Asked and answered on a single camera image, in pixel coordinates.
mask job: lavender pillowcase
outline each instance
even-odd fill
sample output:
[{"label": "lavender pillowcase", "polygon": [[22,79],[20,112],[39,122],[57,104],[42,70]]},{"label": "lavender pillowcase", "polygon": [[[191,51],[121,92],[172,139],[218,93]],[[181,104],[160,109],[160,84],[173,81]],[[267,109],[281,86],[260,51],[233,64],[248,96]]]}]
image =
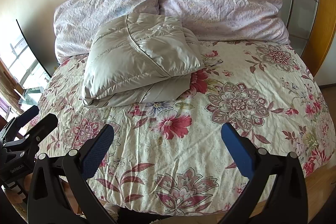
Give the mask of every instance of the lavender pillowcase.
[{"label": "lavender pillowcase", "polygon": [[57,59],[88,53],[103,24],[130,13],[157,15],[158,0],[67,0],[54,15]]},{"label": "lavender pillowcase", "polygon": [[282,0],[159,0],[160,14],[178,16],[199,40],[289,44],[281,6]]}]

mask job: baseboard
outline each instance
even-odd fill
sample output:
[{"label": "baseboard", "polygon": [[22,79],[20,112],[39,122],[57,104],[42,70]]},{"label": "baseboard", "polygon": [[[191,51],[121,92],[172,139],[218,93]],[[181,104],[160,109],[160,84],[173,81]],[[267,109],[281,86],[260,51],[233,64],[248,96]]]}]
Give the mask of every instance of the baseboard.
[{"label": "baseboard", "polygon": [[328,85],[319,85],[319,88],[321,90],[321,89],[331,88],[333,86],[336,86],[336,83],[334,83],[334,84],[328,84]]}]

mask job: puffer jacket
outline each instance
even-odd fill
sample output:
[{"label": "puffer jacket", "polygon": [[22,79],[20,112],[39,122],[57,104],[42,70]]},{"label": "puffer jacket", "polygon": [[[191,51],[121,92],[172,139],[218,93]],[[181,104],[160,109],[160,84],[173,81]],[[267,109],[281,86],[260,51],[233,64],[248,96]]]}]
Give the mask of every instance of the puffer jacket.
[{"label": "puffer jacket", "polygon": [[175,100],[204,67],[194,34],[175,17],[129,14],[103,25],[82,86],[86,107]]}]

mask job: metal screw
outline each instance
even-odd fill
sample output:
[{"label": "metal screw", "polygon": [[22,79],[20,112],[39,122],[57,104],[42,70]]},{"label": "metal screw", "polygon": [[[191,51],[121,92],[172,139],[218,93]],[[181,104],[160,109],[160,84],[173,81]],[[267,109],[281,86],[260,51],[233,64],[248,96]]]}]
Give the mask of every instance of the metal screw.
[{"label": "metal screw", "polygon": [[260,155],[266,155],[267,154],[267,150],[265,149],[265,148],[259,148],[258,149],[258,153],[260,154]]},{"label": "metal screw", "polygon": [[289,155],[293,158],[296,159],[297,158],[297,154],[295,152],[289,152]]},{"label": "metal screw", "polygon": [[46,153],[39,154],[39,160],[43,160],[46,156]]},{"label": "metal screw", "polygon": [[71,157],[73,157],[73,156],[75,156],[75,155],[77,155],[77,150],[76,149],[71,149],[70,151],[69,151],[69,156],[71,156]]}]

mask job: floral pattern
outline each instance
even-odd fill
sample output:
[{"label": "floral pattern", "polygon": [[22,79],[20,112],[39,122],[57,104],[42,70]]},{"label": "floral pattern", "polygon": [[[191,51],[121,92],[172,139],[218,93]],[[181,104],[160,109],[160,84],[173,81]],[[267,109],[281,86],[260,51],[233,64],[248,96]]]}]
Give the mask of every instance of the floral pattern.
[{"label": "floral pattern", "polygon": [[[279,155],[297,153],[305,176],[328,162],[335,128],[317,84],[290,46],[199,43],[205,67],[192,74],[189,90],[171,102],[83,108],[87,55],[62,63],[30,125],[48,113],[58,117],[58,127],[39,152],[65,155],[105,124],[112,125],[114,141],[88,180],[91,189],[113,204],[161,215],[225,212],[244,190],[247,179],[221,141],[225,122],[257,147]],[[268,182],[262,198],[271,188]]]}]

